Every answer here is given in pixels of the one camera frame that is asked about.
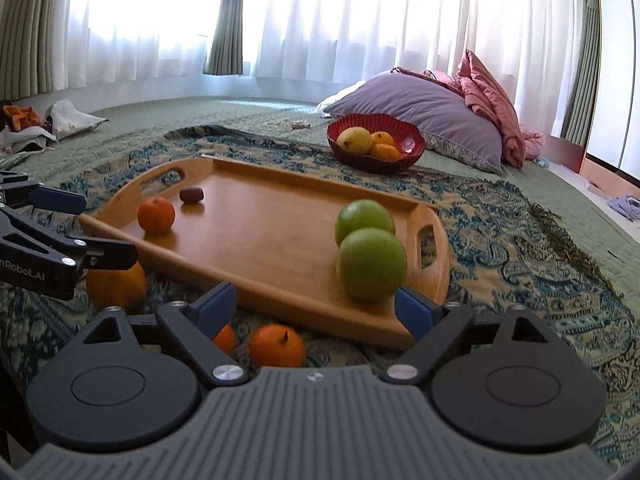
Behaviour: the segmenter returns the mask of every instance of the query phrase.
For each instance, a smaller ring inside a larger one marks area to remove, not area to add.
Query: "green curtain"
[[[589,140],[600,75],[600,0],[585,0],[582,50],[561,137],[585,147]]]
[[[53,91],[54,0],[5,0],[0,18],[0,100]]]
[[[242,73],[242,0],[220,0],[216,31],[203,72],[209,75]]]

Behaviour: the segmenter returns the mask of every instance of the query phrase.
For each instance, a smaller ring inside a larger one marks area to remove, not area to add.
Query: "white wardrobe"
[[[640,0],[600,0],[600,81],[587,153],[640,179]]]

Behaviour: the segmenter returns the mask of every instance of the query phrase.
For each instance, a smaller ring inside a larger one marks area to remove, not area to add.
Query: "pink blanket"
[[[525,158],[535,160],[542,152],[544,135],[520,128],[516,110],[504,89],[470,50],[464,53],[456,77],[437,70],[418,73],[395,68],[394,71],[427,79],[463,97],[468,108],[498,128],[502,135],[502,158],[508,164],[521,168]]]

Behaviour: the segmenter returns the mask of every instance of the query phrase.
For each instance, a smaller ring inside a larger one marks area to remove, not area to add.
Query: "red bowl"
[[[402,158],[393,162],[380,160],[371,155],[354,155],[345,152],[336,140],[338,136],[347,128],[352,126],[362,126],[371,133],[380,130],[390,134],[396,143],[396,148],[401,153]],[[367,171],[367,173],[399,173],[406,171],[416,162],[424,151],[424,137],[420,130],[412,124],[398,121],[387,114],[350,114],[329,124],[326,131],[326,139],[329,146],[334,150],[335,158],[341,163]]]

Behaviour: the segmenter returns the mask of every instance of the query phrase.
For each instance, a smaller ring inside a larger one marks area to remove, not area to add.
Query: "purple pillow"
[[[478,170],[502,174],[502,137],[459,95],[436,83],[399,72],[383,72],[324,109],[333,117],[388,114],[416,126],[427,149]]]

